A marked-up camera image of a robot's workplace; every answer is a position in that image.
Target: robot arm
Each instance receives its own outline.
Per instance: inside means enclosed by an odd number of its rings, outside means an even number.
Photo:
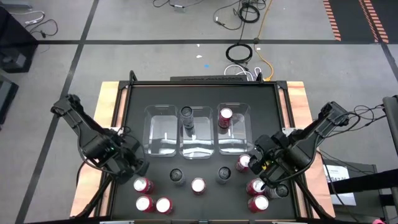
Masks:
[[[120,184],[134,174],[145,175],[149,163],[136,157],[140,142],[134,138],[127,142],[116,131],[102,128],[84,112],[79,97],[67,95],[53,105],[51,112],[63,117],[77,134],[83,160],[89,160],[97,169],[111,174]]]

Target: can lid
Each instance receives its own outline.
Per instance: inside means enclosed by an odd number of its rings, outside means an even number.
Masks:
[[[218,176],[223,180],[228,180],[231,177],[231,170],[228,167],[221,167],[218,170]]]
[[[181,109],[181,115],[182,115],[182,116],[185,116],[185,117],[191,116],[191,115],[192,115],[192,108],[189,107],[189,106],[184,106],[184,107]]]
[[[182,179],[182,171],[180,169],[172,169],[170,172],[170,179],[172,181],[180,181]]]
[[[206,184],[202,178],[195,178],[192,181],[192,190],[195,192],[201,192],[203,189],[205,189],[205,187]]]
[[[265,210],[268,208],[268,199],[264,195],[258,195],[254,199],[254,203],[256,204],[256,207],[260,210]]]
[[[158,212],[167,212],[170,209],[171,203],[170,200],[167,198],[160,198],[156,202],[156,209]]]
[[[149,204],[150,204],[149,198],[146,196],[141,196],[137,199],[136,207],[138,210],[144,211],[149,208]]]
[[[241,163],[242,166],[248,167],[248,166],[249,166],[249,162],[250,162],[250,156],[247,155],[247,154],[242,155],[242,156],[239,158],[239,162]]]
[[[221,113],[223,118],[227,118],[228,119],[228,118],[232,117],[232,111],[229,108],[223,108],[220,113]]]
[[[143,177],[138,177],[135,181],[134,181],[134,189],[136,191],[141,191],[144,190],[147,187],[147,181],[145,178]]]
[[[289,194],[289,189],[284,184],[279,184],[276,187],[276,194],[280,197],[286,197]]]
[[[264,189],[261,190],[261,187],[264,185],[264,181],[262,181],[260,178],[257,178],[256,180],[254,180],[252,185],[253,185],[253,189],[256,192],[263,192],[264,191]]]

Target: white cable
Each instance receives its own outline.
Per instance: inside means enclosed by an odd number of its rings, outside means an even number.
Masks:
[[[250,75],[250,77],[251,77],[251,80],[252,81],[254,81],[254,75],[251,73],[251,72],[248,72],[248,71],[246,71],[242,66],[240,66],[240,65],[230,65],[230,66],[228,66],[228,67],[226,67],[225,68],[225,70],[224,70],[224,75],[226,75],[226,71],[227,71],[227,69],[229,69],[229,68],[231,68],[231,67],[238,67],[238,68],[240,68],[241,70],[242,70],[242,72],[239,72],[239,73],[237,73],[237,74],[235,74],[235,75],[240,75],[240,74],[242,74],[242,73],[244,73],[246,76],[249,74]]]
[[[10,13],[10,14],[12,14],[12,15],[28,15],[28,14],[32,14],[32,13],[41,13],[42,14],[42,16],[40,16],[39,18],[37,18],[37,19],[33,19],[33,20],[31,20],[31,21],[25,21],[25,24],[26,25],[31,25],[31,24],[36,24],[36,23],[38,23],[39,21],[41,21],[43,18],[44,18],[44,15],[45,15],[45,13],[43,12],[43,11],[32,11],[32,12],[24,12],[24,13],[15,13],[15,12],[12,12],[12,13]]]

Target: silver can top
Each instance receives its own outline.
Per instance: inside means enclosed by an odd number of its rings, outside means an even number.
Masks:
[[[264,191],[264,189],[261,190],[261,187],[264,185],[264,181],[262,181],[260,178],[257,178],[256,180],[254,180],[252,185],[253,185],[253,189],[256,192],[261,193]]]
[[[239,162],[241,163],[241,165],[243,166],[243,167],[248,167],[249,166],[249,161],[250,161],[250,156],[249,155],[242,155],[240,158],[239,158]]]
[[[136,207],[140,211],[145,211],[149,208],[149,198],[146,196],[141,196],[137,199]]]
[[[171,203],[170,200],[167,198],[160,198],[156,202],[156,209],[159,212],[167,212],[168,209],[170,209]]]
[[[257,196],[254,199],[254,203],[256,204],[256,207],[260,210],[265,210],[268,208],[268,199],[263,195]]]
[[[202,178],[195,178],[192,181],[192,190],[194,192],[201,192],[203,189],[205,189],[205,187],[206,187],[206,184]]]
[[[228,119],[232,117],[232,111],[229,108],[223,108],[220,113],[223,118]]]
[[[143,177],[138,177],[135,181],[134,181],[134,189],[136,191],[141,191],[144,190],[147,187],[147,181],[145,178]]]

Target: red can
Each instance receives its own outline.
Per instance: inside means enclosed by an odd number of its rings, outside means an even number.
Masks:
[[[192,181],[191,188],[195,195],[201,195],[205,193],[206,182],[202,178],[197,177]]]
[[[262,212],[268,207],[268,199],[264,195],[258,195],[250,198],[248,207],[252,213]]]
[[[245,172],[249,167],[250,156],[247,154],[243,154],[239,156],[237,163],[235,164],[235,168],[239,172]]]
[[[137,199],[136,207],[142,212],[153,212],[155,210],[155,202],[150,196],[141,196]]]
[[[264,192],[264,189],[261,190],[263,185],[264,181],[262,181],[260,178],[256,178],[247,184],[246,192],[252,196],[260,195]]]
[[[218,116],[218,125],[221,128],[228,128],[229,123],[231,122],[232,118],[232,110],[229,108],[223,108],[220,111],[220,115]]]
[[[138,177],[134,181],[134,189],[143,194],[151,194],[154,191],[155,185],[152,181],[145,177]]]
[[[168,215],[173,211],[173,203],[170,199],[162,197],[156,202],[156,210],[162,214]]]

